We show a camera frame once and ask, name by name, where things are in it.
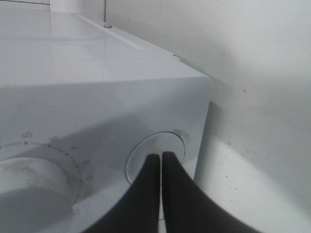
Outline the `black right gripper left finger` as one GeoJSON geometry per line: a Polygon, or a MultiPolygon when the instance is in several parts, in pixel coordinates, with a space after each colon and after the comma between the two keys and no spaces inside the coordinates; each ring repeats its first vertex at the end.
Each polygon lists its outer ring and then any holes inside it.
{"type": "Polygon", "coordinates": [[[156,233],[160,203],[160,157],[146,156],[122,198],[87,233],[156,233]]]}

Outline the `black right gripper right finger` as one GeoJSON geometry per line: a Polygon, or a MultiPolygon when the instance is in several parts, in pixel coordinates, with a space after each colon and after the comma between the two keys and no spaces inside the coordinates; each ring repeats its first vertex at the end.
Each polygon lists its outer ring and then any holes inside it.
{"type": "Polygon", "coordinates": [[[245,225],[203,193],[173,152],[162,154],[162,199],[169,233],[245,232],[245,225]]]}

